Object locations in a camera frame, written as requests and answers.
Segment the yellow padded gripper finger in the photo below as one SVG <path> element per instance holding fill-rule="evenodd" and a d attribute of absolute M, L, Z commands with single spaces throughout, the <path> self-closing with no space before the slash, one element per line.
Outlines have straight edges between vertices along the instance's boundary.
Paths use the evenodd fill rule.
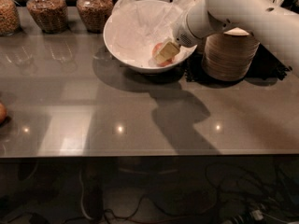
<path fill-rule="evenodd" d="M 167 38 L 164 42 L 161 42 L 163 45 L 161 46 L 161 51 L 167 57 L 175 57 L 180 52 L 180 46 L 173 41 L 171 38 Z"/>

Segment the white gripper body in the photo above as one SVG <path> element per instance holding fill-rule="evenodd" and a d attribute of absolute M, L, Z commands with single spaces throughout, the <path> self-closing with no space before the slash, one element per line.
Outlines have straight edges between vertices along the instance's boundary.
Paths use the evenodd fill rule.
<path fill-rule="evenodd" d="M 186 48 L 191 48 L 203 44 L 203 40 L 195 37 L 190 31 L 187 23 L 186 13 L 182 13 L 173 23 L 172 36 L 179 45 Z"/>

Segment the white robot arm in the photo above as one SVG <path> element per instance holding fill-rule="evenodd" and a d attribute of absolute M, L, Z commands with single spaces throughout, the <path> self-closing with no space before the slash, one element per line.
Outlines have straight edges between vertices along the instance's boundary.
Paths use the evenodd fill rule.
<path fill-rule="evenodd" d="M 281 63 L 299 72 L 299 15 L 269 0 L 201 0 L 174 22 L 172 38 L 153 50 L 156 63 L 210 35 L 234 29 L 252 34 Z"/>

